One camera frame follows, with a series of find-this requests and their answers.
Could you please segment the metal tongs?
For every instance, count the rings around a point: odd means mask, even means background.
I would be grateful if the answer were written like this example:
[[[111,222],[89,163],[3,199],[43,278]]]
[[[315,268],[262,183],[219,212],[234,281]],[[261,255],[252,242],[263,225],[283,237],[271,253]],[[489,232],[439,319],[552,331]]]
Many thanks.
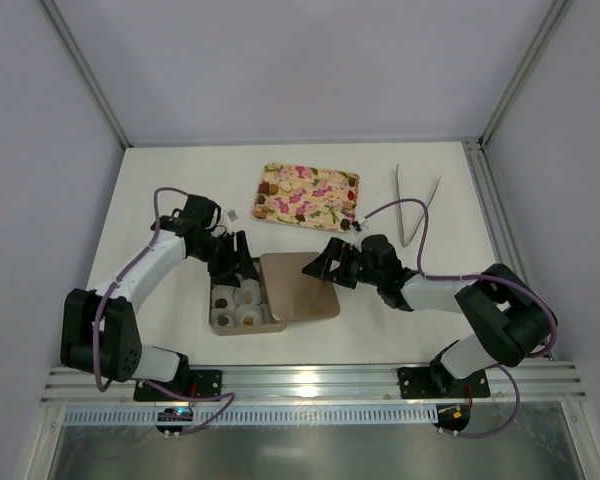
[[[411,189],[408,189],[408,175],[399,164],[394,169],[394,195],[396,200],[407,197],[415,198],[430,207],[438,193],[443,176],[440,173],[426,177],[424,180],[416,180]],[[395,206],[397,231],[399,242],[402,247],[408,247],[415,239],[423,221],[424,212],[417,202],[403,202]]]

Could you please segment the beige tin box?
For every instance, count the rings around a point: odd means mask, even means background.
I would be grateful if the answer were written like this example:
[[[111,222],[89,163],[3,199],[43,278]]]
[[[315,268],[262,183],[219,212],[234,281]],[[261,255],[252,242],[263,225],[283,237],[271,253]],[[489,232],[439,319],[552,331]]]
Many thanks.
[[[260,281],[242,279],[240,277],[239,285],[226,286],[214,282],[210,283],[209,294],[209,327],[217,336],[236,336],[236,335],[256,335],[256,334],[274,334],[280,333],[286,329],[286,325],[273,318],[269,305],[264,277],[260,265],[260,259],[253,259],[254,265],[259,272]],[[244,304],[241,300],[241,294],[250,292],[253,295],[253,302]],[[228,305],[225,308],[217,308],[215,302],[218,299],[225,299]],[[220,326],[218,324],[219,316],[229,318],[229,324]],[[242,324],[242,319],[246,316],[254,318],[254,324],[246,326]]]

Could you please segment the beige tin lid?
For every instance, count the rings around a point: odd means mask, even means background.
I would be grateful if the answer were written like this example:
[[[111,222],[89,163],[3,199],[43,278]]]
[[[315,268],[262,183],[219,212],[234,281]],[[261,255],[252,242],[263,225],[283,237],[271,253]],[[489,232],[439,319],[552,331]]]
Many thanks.
[[[274,321],[327,320],[339,315],[333,285],[302,273],[318,256],[317,252],[287,252],[260,257],[261,279]]]

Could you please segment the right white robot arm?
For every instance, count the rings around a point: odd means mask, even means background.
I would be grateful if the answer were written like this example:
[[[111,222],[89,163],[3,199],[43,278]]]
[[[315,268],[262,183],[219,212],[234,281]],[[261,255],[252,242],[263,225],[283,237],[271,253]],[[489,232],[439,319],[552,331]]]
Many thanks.
[[[428,366],[404,371],[410,394],[458,398],[477,373],[519,365],[557,329],[551,309],[507,266],[496,263],[465,277],[426,275],[403,266],[382,234],[354,244],[332,238],[302,272],[349,289],[371,285],[394,310],[465,317],[472,329],[468,337],[445,347]]]

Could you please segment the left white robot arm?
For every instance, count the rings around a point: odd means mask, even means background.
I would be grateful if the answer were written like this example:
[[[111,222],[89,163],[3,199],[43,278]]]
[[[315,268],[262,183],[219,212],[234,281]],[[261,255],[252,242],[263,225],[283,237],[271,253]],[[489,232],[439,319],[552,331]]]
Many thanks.
[[[237,216],[213,200],[189,194],[169,215],[154,214],[151,236],[123,267],[96,288],[66,297],[60,357],[64,366],[93,375],[105,392],[133,380],[171,399],[190,398],[194,386],[186,355],[142,342],[136,315],[160,282],[189,258],[203,262],[213,284],[237,287],[259,274]]]

